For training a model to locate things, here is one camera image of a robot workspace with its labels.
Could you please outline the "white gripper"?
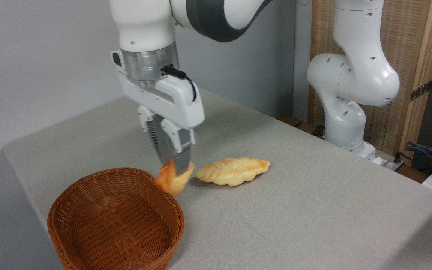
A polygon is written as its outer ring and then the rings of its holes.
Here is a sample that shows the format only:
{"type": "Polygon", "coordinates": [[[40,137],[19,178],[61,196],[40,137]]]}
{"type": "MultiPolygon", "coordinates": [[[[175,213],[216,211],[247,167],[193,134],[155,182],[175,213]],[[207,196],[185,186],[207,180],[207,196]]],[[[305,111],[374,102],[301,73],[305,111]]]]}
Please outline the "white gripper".
{"type": "Polygon", "coordinates": [[[127,76],[121,51],[113,51],[117,75],[125,95],[140,104],[137,113],[143,131],[163,167],[174,161],[181,176],[191,160],[192,130],[205,120],[202,97],[194,82],[167,75],[153,85],[142,86],[127,76]]]}

